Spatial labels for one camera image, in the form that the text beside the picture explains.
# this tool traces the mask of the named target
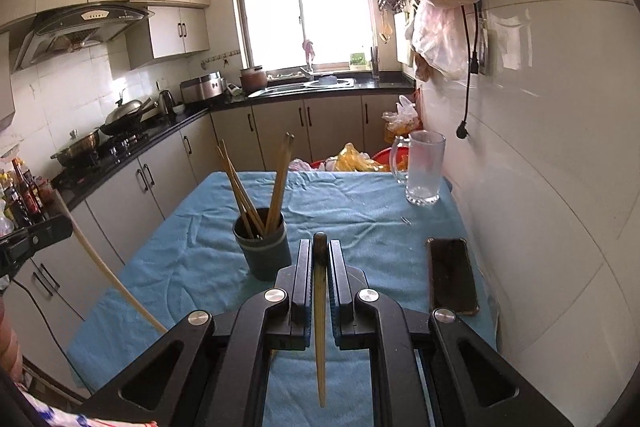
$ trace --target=stainless steel pot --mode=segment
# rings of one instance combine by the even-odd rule
[[[56,152],[51,159],[57,159],[63,167],[69,167],[79,156],[91,153],[100,145],[98,129],[94,129],[86,136],[78,138],[78,131],[74,129],[69,133],[71,143]]]

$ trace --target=black countertop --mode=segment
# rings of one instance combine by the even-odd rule
[[[381,80],[373,80],[370,74],[352,74],[356,76],[353,87],[339,87],[336,89],[309,88],[305,92],[295,94],[272,94],[256,98],[246,96],[231,97],[228,94],[216,97],[209,103],[190,104],[184,113],[174,118],[167,116],[154,116],[143,121],[143,132],[148,136],[145,140],[135,144],[129,149],[129,154],[118,158],[117,162],[104,162],[94,169],[83,172],[71,172],[68,169],[53,179],[54,187],[58,188],[60,195],[73,210],[91,195],[98,187],[110,179],[117,172],[129,165],[142,153],[148,151],[164,138],[177,132],[198,118],[209,112],[217,112],[235,107],[248,107],[263,103],[283,102],[284,100],[303,100],[310,98],[322,98],[328,96],[349,96],[358,94],[411,94],[415,90],[412,79],[404,76],[399,71],[381,71]]]

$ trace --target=glass mug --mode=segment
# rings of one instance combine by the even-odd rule
[[[398,183],[406,184],[406,199],[418,206],[435,203],[440,199],[440,176],[446,138],[435,131],[411,131],[409,138],[396,136],[391,146],[391,172]],[[409,166],[406,171],[398,170],[396,155],[398,146],[409,147]]]

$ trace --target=fabric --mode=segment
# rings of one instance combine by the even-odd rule
[[[256,206],[268,206],[274,173],[239,175]],[[340,240],[346,263],[364,270],[372,288],[405,308],[426,312],[425,241],[466,236],[444,180],[440,194],[434,205],[418,207],[406,201],[404,187],[386,172],[290,172],[282,213],[292,261],[296,262],[301,239],[325,232],[329,239]],[[118,276],[167,328],[194,309],[214,315],[238,309],[271,285],[249,274],[232,233],[237,216],[226,176],[210,175]],[[495,347],[482,276],[472,252],[470,257],[480,311],[464,320]],[[269,377],[264,427],[373,424],[368,352],[340,351],[329,324],[326,332],[327,406],[318,405],[314,350],[279,351]],[[68,354],[82,377],[98,389],[158,336],[111,289],[94,306]]]

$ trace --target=smartphone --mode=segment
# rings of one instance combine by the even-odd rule
[[[448,308],[459,315],[477,314],[478,295],[466,241],[431,237],[427,248],[431,310]]]

